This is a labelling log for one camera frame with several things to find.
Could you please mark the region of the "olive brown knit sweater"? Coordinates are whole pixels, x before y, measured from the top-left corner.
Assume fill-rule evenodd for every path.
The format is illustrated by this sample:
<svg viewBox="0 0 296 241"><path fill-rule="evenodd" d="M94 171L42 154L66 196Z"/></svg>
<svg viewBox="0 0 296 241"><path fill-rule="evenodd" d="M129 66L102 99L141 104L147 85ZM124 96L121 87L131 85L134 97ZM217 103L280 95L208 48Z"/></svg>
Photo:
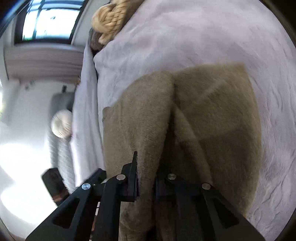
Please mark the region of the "olive brown knit sweater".
<svg viewBox="0 0 296 241"><path fill-rule="evenodd" d="M137 153L139 197L123 203L120 240L173 239L169 210L152 204L158 170L208 182L239 211L253 202L261 166L255 95L241 64L203 65L138 78L103 110L108 177Z"/></svg>

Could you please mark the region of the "light grey bed sheet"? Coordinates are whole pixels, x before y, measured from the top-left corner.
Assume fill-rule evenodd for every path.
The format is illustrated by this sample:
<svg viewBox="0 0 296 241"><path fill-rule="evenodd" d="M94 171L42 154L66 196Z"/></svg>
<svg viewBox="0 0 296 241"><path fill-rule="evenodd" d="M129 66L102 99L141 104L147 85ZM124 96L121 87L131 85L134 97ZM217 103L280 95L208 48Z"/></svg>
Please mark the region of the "light grey bed sheet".
<svg viewBox="0 0 296 241"><path fill-rule="evenodd" d="M98 120L97 73L90 45L86 44L80 83L75 90L70 141L75 185L80 186L97 169L104 170Z"/></svg>

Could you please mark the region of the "round white pleated cushion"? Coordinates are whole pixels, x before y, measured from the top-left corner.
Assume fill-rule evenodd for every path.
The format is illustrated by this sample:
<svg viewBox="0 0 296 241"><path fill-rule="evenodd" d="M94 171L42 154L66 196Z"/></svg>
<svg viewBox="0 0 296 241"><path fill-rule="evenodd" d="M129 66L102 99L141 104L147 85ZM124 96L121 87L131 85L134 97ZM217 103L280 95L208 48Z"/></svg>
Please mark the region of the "round white pleated cushion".
<svg viewBox="0 0 296 241"><path fill-rule="evenodd" d="M73 114L67 109L55 113L51 119L51 131L58 138L69 138L72 134Z"/></svg>

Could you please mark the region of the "grey upholstered chair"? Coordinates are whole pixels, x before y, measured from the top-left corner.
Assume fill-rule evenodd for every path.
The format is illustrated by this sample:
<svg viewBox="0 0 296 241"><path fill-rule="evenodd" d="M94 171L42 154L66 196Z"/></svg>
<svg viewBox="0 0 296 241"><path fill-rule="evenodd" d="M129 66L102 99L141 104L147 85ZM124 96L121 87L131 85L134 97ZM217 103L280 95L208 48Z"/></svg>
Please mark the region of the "grey upholstered chair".
<svg viewBox="0 0 296 241"><path fill-rule="evenodd" d="M54 94L51 99L49 114L53 116L56 112L63 109L72 111L74 104L74 96L74 92Z"/></svg>

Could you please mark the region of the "grey pleated curtain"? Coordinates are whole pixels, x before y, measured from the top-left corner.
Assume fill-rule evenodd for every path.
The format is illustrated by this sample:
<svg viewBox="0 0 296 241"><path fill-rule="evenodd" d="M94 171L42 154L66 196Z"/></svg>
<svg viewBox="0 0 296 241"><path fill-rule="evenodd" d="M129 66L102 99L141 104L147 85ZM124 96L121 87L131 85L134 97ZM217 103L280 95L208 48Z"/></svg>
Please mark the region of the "grey pleated curtain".
<svg viewBox="0 0 296 241"><path fill-rule="evenodd" d="M19 44L4 48L9 80L56 80L75 83L80 76L84 48L65 44Z"/></svg>

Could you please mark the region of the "dark brown fuzzy pillow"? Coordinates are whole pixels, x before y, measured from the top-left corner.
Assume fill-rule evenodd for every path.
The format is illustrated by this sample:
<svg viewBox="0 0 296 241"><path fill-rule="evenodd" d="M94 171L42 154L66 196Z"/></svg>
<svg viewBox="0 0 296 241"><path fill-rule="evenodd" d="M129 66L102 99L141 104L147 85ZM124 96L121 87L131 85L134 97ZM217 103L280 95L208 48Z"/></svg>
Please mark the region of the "dark brown fuzzy pillow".
<svg viewBox="0 0 296 241"><path fill-rule="evenodd" d="M100 44L99 38L102 36L101 33L95 31L93 28L90 29L89 35L88 35L88 44L92 51L99 52L104 45Z"/></svg>

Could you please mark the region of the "light grey plush bed blanket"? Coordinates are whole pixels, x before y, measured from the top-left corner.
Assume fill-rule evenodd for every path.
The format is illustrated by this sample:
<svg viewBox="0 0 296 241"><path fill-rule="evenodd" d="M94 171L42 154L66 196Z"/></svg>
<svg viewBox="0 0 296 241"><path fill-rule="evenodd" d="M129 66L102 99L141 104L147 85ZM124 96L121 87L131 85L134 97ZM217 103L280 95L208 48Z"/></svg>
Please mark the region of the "light grey plush bed blanket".
<svg viewBox="0 0 296 241"><path fill-rule="evenodd" d="M257 99L263 161L249 221L275 240L295 209L295 46L260 1L144 1L94 57L98 117L137 78L241 62Z"/></svg>

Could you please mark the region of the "window with dark frame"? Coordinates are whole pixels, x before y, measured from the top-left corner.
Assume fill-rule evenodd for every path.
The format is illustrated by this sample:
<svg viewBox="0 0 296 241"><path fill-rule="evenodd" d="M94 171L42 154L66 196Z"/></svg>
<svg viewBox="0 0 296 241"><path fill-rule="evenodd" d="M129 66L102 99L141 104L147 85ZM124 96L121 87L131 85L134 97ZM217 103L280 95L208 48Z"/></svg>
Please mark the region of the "window with dark frame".
<svg viewBox="0 0 296 241"><path fill-rule="evenodd" d="M15 44L70 44L88 1L29 1L18 14Z"/></svg>

